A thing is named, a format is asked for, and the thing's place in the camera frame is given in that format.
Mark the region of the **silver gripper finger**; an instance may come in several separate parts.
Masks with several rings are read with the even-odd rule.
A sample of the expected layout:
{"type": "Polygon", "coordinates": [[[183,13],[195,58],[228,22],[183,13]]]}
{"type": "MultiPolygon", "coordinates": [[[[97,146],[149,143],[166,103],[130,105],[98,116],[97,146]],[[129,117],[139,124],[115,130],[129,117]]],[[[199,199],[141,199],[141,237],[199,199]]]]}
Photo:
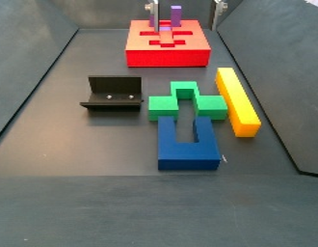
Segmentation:
{"type": "Polygon", "coordinates": [[[215,29],[218,16],[228,10],[226,0],[213,0],[211,1],[211,24],[210,30],[215,29]]]}
{"type": "Polygon", "coordinates": [[[147,0],[145,10],[149,12],[149,26],[158,31],[158,0],[147,0]]]}

